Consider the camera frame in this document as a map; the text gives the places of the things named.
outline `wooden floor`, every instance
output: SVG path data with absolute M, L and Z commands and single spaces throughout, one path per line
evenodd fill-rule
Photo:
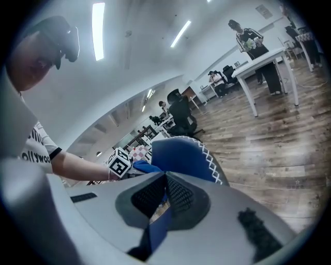
M 284 65 L 280 64 L 286 80 Z M 326 82 L 323 71 L 310 73 L 304 59 L 294 75 L 304 86 Z M 331 83 L 298 86 L 299 106 L 289 93 L 269 95 L 266 84 L 247 80 L 259 113 L 254 117 L 240 88 L 213 98 L 194 111 L 198 135 L 222 166 L 232 187 L 278 214 L 299 232 L 315 222 L 326 205 L 331 177 Z

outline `black pants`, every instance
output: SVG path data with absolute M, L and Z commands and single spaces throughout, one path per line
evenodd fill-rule
M 319 64 L 321 63 L 321 58 L 319 51 L 317 49 L 317 45 L 314 40 L 307 40 L 304 42 L 304 46 L 306 47 L 310 63 L 311 64 Z
M 226 93 L 225 91 L 225 84 L 219 84 L 215 87 L 215 92 L 219 97 L 224 96 L 224 94 Z
M 257 57 L 267 53 L 269 50 L 263 45 L 261 47 L 256 47 L 248 52 L 249 57 L 254 60 Z M 262 80 L 262 75 L 265 78 L 265 81 L 268 84 L 268 88 L 270 93 L 274 93 L 276 91 L 281 92 L 281 85 L 279 82 L 279 77 L 277 73 L 276 66 L 274 63 L 269 63 L 256 71 L 258 81 Z

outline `white zigzag pattern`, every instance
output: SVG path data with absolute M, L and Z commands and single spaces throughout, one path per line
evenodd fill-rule
M 214 158 L 209 154 L 209 150 L 205 147 L 205 145 L 202 142 L 200 142 L 194 138 L 188 137 L 188 136 L 173 136 L 173 137 L 167 138 L 167 139 L 172 139 L 172 138 L 187 138 L 187 139 L 192 140 L 193 142 L 197 143 L 198 147 L 200 147 L 202 149 L 202 153 L 206 155 L 206 160 L 209 162 L 209 169 L 212 171 L 212 176 L 215 179 L 215 183 L 219 182 L 220 185 L 223 184 L 223 181 L 220 180 L 220 178 L 219 178 L 219 173 L 216 171 L 217 167 L 216 167 L 215 163 L 213 163 Z

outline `fluorescent light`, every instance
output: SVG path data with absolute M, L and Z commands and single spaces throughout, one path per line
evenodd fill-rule
M 187 21 L 186 24 L 184 25 L 184 27 L 180 30 L 180 32 L 178 33 L 177 37 L 175 38 L 174 42 L 171 44 L 171 48 L 174 48 L 176 43 L 178 42 L 179 38 L 181 37 L 181 35 L 184 33 L 184 31 L 187 29 L 187 27 L 191 24 L 191 21 Z
M 92 36 L 93 36 L 94 55 L 96 61 L 103 59 L 103 42 L 102 42 L 103 12 L 104 12 L 104 3 L 93 4 Z
M 151 92 L 152 92 L 152 89 L 150 89 L 150 90 L 148 91 L 147 98 L 149 98 Z

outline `white ceiling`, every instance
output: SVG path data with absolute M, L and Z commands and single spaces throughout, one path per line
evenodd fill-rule
M 164 86 L 167 80 L 180 75 L 176 69 L 180 69 L 190 43 L 208 29 L 222 9 L 233 3 L 230 0 L 210 3 L 207 0 L 104 0 L 104 59 L 95 61 L 92 4 L 97 2 L 100 1 L 56 0 L 40 11 L 32 23 L 51 15 L 63 15 L 71 25 L 77 26 L 80 55 L 75 63 L 62 61 L 59 71 L 52 69 L 39 85 L 23 95 L 53 140 L 66 139 L 68 146 L 81 140 L 84 143 L 80 145 L 86 146 L 86 150 L 104 131 L 109 132 L 115 126 L 111 119 L 121 124 L 130 113 L 141 111 L 142 101 L 151 87 Z M 187 20 L 192 21 L 191 25 L 171 49 L 172 41 Z M 139 87 L 140 83 L 148 85 Z

